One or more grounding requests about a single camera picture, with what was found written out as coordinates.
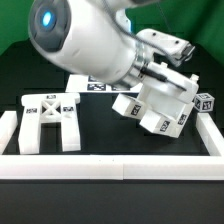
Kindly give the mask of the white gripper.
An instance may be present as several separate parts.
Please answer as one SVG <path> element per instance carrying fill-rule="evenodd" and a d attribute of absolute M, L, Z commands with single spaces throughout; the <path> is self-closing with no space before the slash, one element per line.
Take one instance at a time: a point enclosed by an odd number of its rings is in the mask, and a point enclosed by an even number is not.
<path fill-rule="evenodd" d="M 141 70 L 142 83 L 183 103 L 190 103 L 198 91 L 198 84 L 165 65 L 150 62 Z"/>

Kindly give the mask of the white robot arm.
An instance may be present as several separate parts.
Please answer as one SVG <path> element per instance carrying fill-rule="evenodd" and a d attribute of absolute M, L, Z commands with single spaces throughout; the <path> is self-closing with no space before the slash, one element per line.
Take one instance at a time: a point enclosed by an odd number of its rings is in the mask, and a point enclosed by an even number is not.
<path fill-rule="evenodd" d="M 118 18 L 127 8 L 156 1 L 34 0 L 30 41 L 42 56 L 71 73 L 91 75 L 121 89 L 142 83 L 188 104 L 198 91 L 197 82 L 156 63 L 154 56 L 179 66 L 194 47 L 153 29 L 133 34 Z"/>

